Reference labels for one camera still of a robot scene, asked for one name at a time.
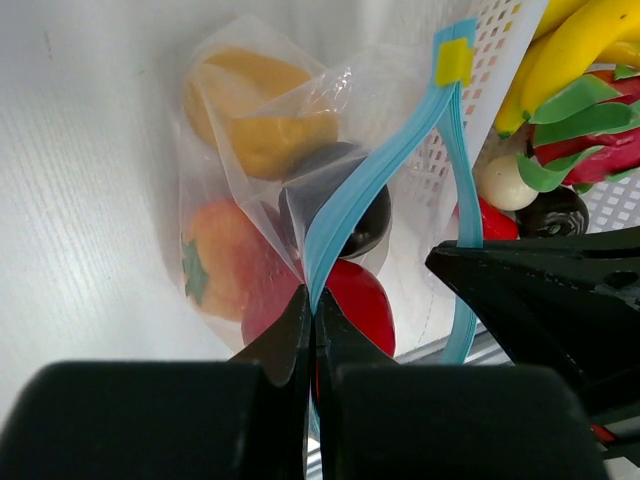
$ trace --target plastic fruit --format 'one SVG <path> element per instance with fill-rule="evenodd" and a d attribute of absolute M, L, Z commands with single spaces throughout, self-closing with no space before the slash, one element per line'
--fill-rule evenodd
<path fill-rule="evenodd" d="M 581 76 L 609 45 L 640 30 L 637 0 L 591 0 L 552 35 L 522 92 L 526 118 Z"/>
<path fill-rule="evenodd" d="M 589 210 L 571 189 L 559 187 L 541 193 L 535 202 L 516 212 L 522 238 L 568 237 L 587 233 Z"/>
<path fill-rule="evenodd" d="M 620 95 L 603 103 L 633 105 L 640 100 L 640 77 L 616 81 L 612 70 L 600 70 L 586 76 L 595 76 L 605 81 Z M 576 114 L 576 116 L 578 115 L 584 122 L 584 113 Z M 543 128 L 546 128 L 547 131 L 562 132 L 562 123 L 538 125 L 532 128 L 530 142 L 533 145 L 536 144 L 536 140 L 540 140 Z M 555 189 L 562 183 L 585 191 L 593 184 L 603 181 L 619 181 L 630 175 L 640 167 L 640 128 L 637 122 L 630 123 L 626 128 L 627 130 L 620 128 L 607 132 L 598 131 L 598 128 L 594 126 L 591 134 L 578 137 L 568 135 L 565 140 L 535 146 L 533 154 L 537 159 L 536 163 L 544 167 L 544 170 L 540 170 L 541 173 L 544 173 L 540 178 L 545 180 L 546 177 L 557 177 L 559 171 L 571 165 L 567 163 L 569 157 L 581 154 L 585 155 L 584 158 L 566 171 L 566 175 L 557 177 L 556 181 L 549 183 L 549 190 Z M 540 189 L 540 185 L 533 183 L 526 174 L 523 173 L 523 175 L 532 187 Z"/>
<path fill-rule="evenodd" d="M 327 287 L 345 317 L 380 350 L 393 357 L 396 334 L 391 305 L 378 279 L 360 265 L 338 260 Z"/>
<path fill-rule="evenodd" d="M 571 16 L 576 10 L 582 7 L 589 0 L 549 0 L 549 5 L 544 11 L 544 15 L 538 24 L 538 29 L 533 35 L 533 39 L 555 30 L 562 22 Z"/>
<path fill-rule="evenodd" d="M 185 82 L 187 119 L 203 141 L 215 149 L 222 147 L 223 156 L 234 155 L 247 175 L 279 180 L 299 158 L 337 140 L 337 117 L 326 113 L 326 105 L 295 117 L 248 116 L 308 82 L 311 76 L 305 70 L 232 46 L 212 47 L 200 58 Z M 295 107 L 291 102 L 297 100 L 291 99 L 286 108 L 291 110 Z M 218 145 L 214 126 L 227 143 Z"/>
<path fill-rule="evenodd" d="M 326 145 L 300 160 L 284 181 L 279 207 L 285 236 L 297 247 L 294 223 L 306 234 L 311 222 L 342 182 L 367 158 L 352 143 Z M 366 210 L 344 245 L 340 257 L 353 259 L 375 248 L 391 222 L 391 196 L 385 186 Z"/>
<path fill-rule="evenodd" d="M 288 270 L 242 209 L 228 199 L 194 215 L 183 234 L 182 251 L 186 296 L 201 311 L 236 322 L 256 299 L 265 298 L 272 277 Z"/>
<path fill-rule="evenodd" d="M 542 53 L 542 50 L 549 42 L 550 35 L 544 36 L 532 43 L 527 50 L 518 71 L 516 72 L 511 87 L 504 98 L 498 115 L 496 116 L 495 128 L 501 137 L 513 135 L 518 129 L 524 125 L 523 108 L 520 104 L 522 97 L 522 89 L 527 83 L 527 78 L 533 69 L 533 65 Z"/>
<path fill-rule="evenodd" d="M 246 316 L 242 322 L 242 339 L 248 345 L 269 328 L 284 312 L 297 283 L 291 275 L 274 279 L 271 292 L 277 308 Z M 391 305 L 380 282 L 360 265 L 338 260 L 331 270 L 327 287 L 349 321 L 384 353 L 393 356 L 396 348 Z"/>
<path fill-rule="evenodd" d="M 520 176 L 515 155 L 492 160 L 478 175 L 478 193 L 499 210 L 513 212 L 530 205 L 538 192 Z"/>
<path fill-rule="evenodd" d="M 478 197 L 478 203 L 480 204 L 480 214 L 482 215 L 482 238 L 484 240 L 518 239 L 518 226 L 516 222 L 496 207 L 489 205 L 484 198 Z M 459 217 L 457 205 L 454 213 Z"/>
<path fill-rule="evenodd" d="M 629 65 L 640 69 L 640 42 L 619 41 L 607 47 L 596 60 L 597 63 Z"/>

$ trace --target red fruit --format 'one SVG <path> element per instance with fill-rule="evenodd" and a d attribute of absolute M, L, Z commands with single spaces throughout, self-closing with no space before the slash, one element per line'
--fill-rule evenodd
<path fill-rule="evenodd" d="M 360 265 L 338 260 L 327 287 L 344 316 L 380 350 L 393 357 L 396 334 L 391 305 L 378 279 Z"/>
<path fill-rule="evenodd" d="M 478 197 L 482 214 L 482 238 L 485 240 L 517 240 L 518 225 L 511 218 Z"/>
<path fill-rule="evenodd" d="M 272 267 L 273 270 L 267 275 L 260 295 L 254 296 L 245 312 L 241 324 L 245 345 L 253 342 L 280 318 L 300 286 L 300 280 L 282 259 L 274 262 Z"/>
<path fill-rule="evenodd" d="M 182 236 L 185 294 L 203 312 L 241 321 L 280 257 L 233 200 L 191 218 Z"/>
<path fill-rule="evenodd" d="M 612 70 L 592 72 L 620 92 L 621 96 L 602 103 L 631 105 L 640 100 L 640 77 L 616 81 Z M 535 128 L 531 129 L 533 143 Z M 617 134 L 593 134 L 561 142 L 542 145 L 534 149 L 540 165 L 545 166 L 559 158 L 569 157 L 590 147 L 604 147 L 576 166 L 562 182 L 564 185 L 594 184 L 608 176 L 626 172 L 640 166 L 640 128 Z"/>
<path fill-rule="evenodd" d="M 600 80 L 607 82 L 613 88 L 615 88 L 621 97 L 614 98 L 602 103 L 624 103 L 625 105 L 631 105 L 632 103 L 640 100 L 640 77 L 624 78 L 622 80 L 615 80 L 614 70 L 598 70 L 591 72 L 591 75 L 598 77 Z"/>
<path fill-rule="evenodd" d="M 564 185 L 593 184 L 608 175 L 624 172 L 640 165 L 640 128 L 615 135 L 585 135 L 535 149 L 540 165 L 580 153 L 594 146 L 604 148 L 586 158 L 562 182 Z"/>
<path fill-rule="evenodd" d="M 288 269 L 281 270 L 271 280 L 269 291 L 255 299 L 242 322 L 245 345 L 258 338 L 282 315 L 300 283 Z M 380 350 L 392 357 L 396 349 L 396 336 L 391 305 L 376 277 L 360 265 L 338 260 L 331 270 L 327 287 L 345 317 Z"/>

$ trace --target clear plastic bag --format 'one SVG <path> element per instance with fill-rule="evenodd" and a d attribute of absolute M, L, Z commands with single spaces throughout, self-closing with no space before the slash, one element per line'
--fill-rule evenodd
<path fill-rule="evenodd" d="M 232 348 L 238 347 L 237 325 L 230 328 L 229 320 L 242 323 L 243 337 L 252 339 L 278 318 L 304 278 L 304 243 L 315 214 L 415 109 L 430 78 L 425 52 L 380 45 L 325 69 L 253 17 L 198 47 L 185 79 L 180 141 L 185 293 L 214 317 L 210 323 Z M 386 256 L 391 201 L 383 189 L 369 215 L 373 233 L 356 228 L 343 251 L 374 274 Z M 221 203 L 226 207 L 216 207 Z M 195 251 L 194 222 L 207 209 L 211 218 L 234 207 L 266 242 L 236 211 L 225 214 L 233 218 L 221 223 L 226 231 L 205 240 L 200 234 Z M 233 261 L 220 238 L 252 239 L 239 249 L 242 262 Z M 207 252 L 216 249 L 222 253 L 211 259 Z M 211 284 L 235 297 L 218 292 L 207 302 Z"/>

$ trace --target basket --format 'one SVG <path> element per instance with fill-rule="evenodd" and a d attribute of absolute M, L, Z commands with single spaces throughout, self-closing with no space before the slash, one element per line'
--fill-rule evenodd
<path fill-rule="evenodd" d="M 478 19 L 472 82 L 464 91 L 463 108 L 471 161 L 475 162 L 481 152 L 483 158 L 493 158 L 497 149 L 504 148 L 491 132 L 493 119 L 547 1 L 460 1 L 446 2 L 446 6 L 441 5 L 445 2 L 428 3 L 433 11 L 438 10 L 436 3 L 440 10 L 450 9 L 438 15 L 444 25 L 449 20 L 464 17 Z M 430 25 L 428 30 L 433 28 L 435 31 L 439 26 Z M 423 33 L 428 35 L 431 32 L 423 30 Z M 386 40 L 401 43 L 417 39 L 410 38 L 405 31 L 395 37 L 389 35 Z M 392 306 L 396 354 L 400 355 L 446 337 L 453 319 L 453 294 L 423 266 L 434 245 L 456 236 L 455 228 L 448 228 L 457 203 L 455 180 L 437 131 L 432 132 L 395 176 L 392 189 L 393 226 L 388 256 L 378 278 Z"/>

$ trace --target yellow banana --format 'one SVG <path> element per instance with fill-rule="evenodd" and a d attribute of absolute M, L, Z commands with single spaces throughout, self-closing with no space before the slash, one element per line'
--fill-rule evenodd
<path fill-rule="evenodd" d="M 596 63 L 628 65 L 640 70 L 640 42 L 616 42 L 598 56 Z"/>
<path fill-rule="evenodd" d="M 573 12 L 588 1 L 589 0 L 549 0 L 549 5 L 544 11 L 538 29 L 533 35 L 533 39 L 536 40 L 558 28 Z"/>
<path fill-rule="evenodd" d="M 629 42 L 640 42 L 640 29 L 631 31 L 627 33 L 622 40 L 627 40 Z"/>
<path fill-rule="evenodd" d="M 504 98 L 504 102 L 502 102 L 500 111 L 496 116 L 495 128 L 501 137 L 513 135 L 524 123 L 522 107 L 520 106 L 522 88 L 529 77 L 529 73 L 531 73 L 533 65 L 538 59 L 538 56 L 550 39 L 551 35 L 545 35 L 539 40 L 533 42 L 522 59 L 520 68 L 518 68 L 515 77 L 513 77 L 511 87 L 509 88 L 507 96 Z"/>
<path fill-rule="evenodd" d="M 591 0 L 571 15 L 551 35 L 525 82 L 525 118 L 582 75 L 609 45 L 638 30 L 638 0 Z"/>

